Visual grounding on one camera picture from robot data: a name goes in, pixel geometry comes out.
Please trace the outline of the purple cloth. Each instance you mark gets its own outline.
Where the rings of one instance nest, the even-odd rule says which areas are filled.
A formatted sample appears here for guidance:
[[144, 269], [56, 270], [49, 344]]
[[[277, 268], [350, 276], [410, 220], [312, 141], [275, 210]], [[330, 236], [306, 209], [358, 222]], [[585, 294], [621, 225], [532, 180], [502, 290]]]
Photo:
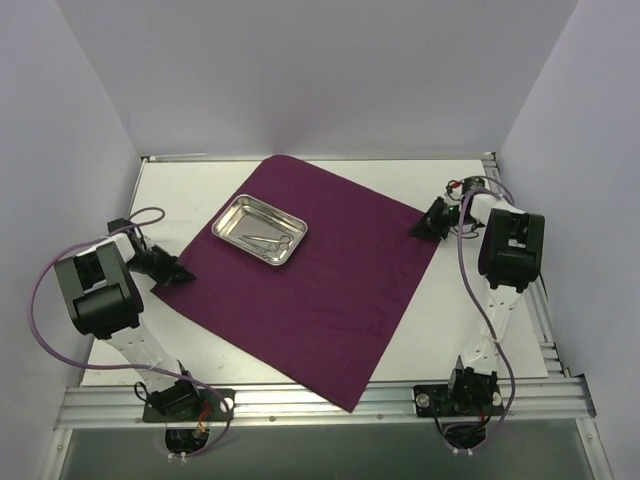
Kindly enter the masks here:
[[281, 266], [204, 227], [180, 255], [194, 275], [156, 297], [336, 406], [352, 411], [437, 250], [409, 235], [420, 211], [290, 156], [240, 192], [308, 226]]

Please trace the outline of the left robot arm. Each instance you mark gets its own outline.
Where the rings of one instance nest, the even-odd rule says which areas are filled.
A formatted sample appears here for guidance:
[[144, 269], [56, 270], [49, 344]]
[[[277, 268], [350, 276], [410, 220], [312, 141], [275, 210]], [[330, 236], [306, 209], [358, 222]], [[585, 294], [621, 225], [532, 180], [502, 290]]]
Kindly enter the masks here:
[[105, 342], [134, 366], [142, 378], [134, 387], [138, 398], [163, 415], [190, 419], [200, 411], [202, 395], [144, 323], [132, 275], [146, 275], [160, 286], [188, 284], [196, 276], [131, 220], [119, 218], [107, 228], [105, 239], [54, 264], [71, 321], [79, 333]]

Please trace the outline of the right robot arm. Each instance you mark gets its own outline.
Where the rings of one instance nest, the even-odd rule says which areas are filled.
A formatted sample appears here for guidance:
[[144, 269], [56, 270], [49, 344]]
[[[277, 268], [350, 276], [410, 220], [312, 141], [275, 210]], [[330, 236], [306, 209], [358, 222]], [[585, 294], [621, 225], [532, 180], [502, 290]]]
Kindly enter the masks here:
[[[514, 375], [504, 358], [502, 341], [525, 290], [539, 277], [543, 256], [545, 218], [517, 208], [507, 192], [490, 191], [488, 180], [487, 176], [472, 176], [449, 181], [445, 193], [408, 230], [410, 237], [429, 241], [456, 235], [462, 282], [480, 315], [443, 390], [447, 406], [459, 413], [473, 406], [493, 405], [500, 398], [500, 363], [509, 376]], [[483, 299], [473, 292], [464, 265], [465, 227], [471, 234], [482, 234], [477, 271], [485, 286]]]

